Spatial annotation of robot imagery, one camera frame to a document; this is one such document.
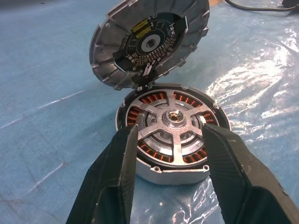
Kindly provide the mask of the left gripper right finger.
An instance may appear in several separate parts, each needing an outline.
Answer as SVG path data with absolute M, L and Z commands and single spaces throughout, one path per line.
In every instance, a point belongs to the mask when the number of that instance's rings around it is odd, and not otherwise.
M 299 209 L 241 137 L 202 127 L 210 177 L 225 224 L 299 224 Z

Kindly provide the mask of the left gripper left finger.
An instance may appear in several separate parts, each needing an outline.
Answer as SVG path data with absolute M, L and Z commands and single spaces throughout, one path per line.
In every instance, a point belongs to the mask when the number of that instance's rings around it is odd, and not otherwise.
M 66 224 L 130 224 L 138 127 L 116 132 L 88 169 Z

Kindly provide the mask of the copper wound motor stator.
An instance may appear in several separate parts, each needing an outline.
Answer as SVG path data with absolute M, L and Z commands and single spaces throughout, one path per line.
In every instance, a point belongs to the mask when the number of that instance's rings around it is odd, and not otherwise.
M 196 97 L 207 104 L 207 106 L 214 112 L 216 121 L 206 124 L 212 124 L 226 129 L 231 128 L 225 112 L 216 104 L 214 99 L 205 93 L 192 87 L 183 87 L 179 84 L 155 84 L 147 89 L 133 90 L 124 98 L 116 112 L 116 129 L 137 125 L 133 121 L 135 111 L 131 108 L 134 100 L 153 91 L 157 92 L 165 89 L 174 89 L 182 91 L 183 93 L 191 94 L 191 96 Z M 209 166 L 207 163 L 207 157 L 203 162 L 196 165 L 187 165 L 183 167 L 172 165 L 164 166 L 162 163 L 155 162 L 150 157 L 142 153 L 137 142 L 136 172 L 143 179 L 158 185 L 184 185 L 204 180 L 209 175 Z

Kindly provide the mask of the silver spoked rotor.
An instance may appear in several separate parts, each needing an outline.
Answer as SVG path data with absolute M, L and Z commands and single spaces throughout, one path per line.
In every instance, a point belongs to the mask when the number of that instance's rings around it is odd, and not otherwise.
M 216 117 L 203 101 L 165 89 L 139 97 L 131 108 L 133 121 L 140 128 L 138 146 L 153 161 L 183 167 L 206 159 L 202 127 Z

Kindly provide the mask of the grey hinged motor lid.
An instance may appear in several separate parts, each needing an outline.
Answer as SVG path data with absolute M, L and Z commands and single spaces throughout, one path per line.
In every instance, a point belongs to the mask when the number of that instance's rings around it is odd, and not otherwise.
M 92 37 L 94 75 L 115 90 L 146 86 L 185 64 L 208 32 L 209 0 L 124 0 Z

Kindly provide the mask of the blue plastic-covered table sheet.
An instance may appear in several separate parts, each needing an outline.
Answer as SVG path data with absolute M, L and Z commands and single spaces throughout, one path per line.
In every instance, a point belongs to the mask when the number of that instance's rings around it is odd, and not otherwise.
M 129 89 L 89 46 L 121 0 L 0 0 L 0 224 L 65 224 Z M 215 99 L 299 207 L 299 14 L 210 7 L 209 31 L 159 82 Z

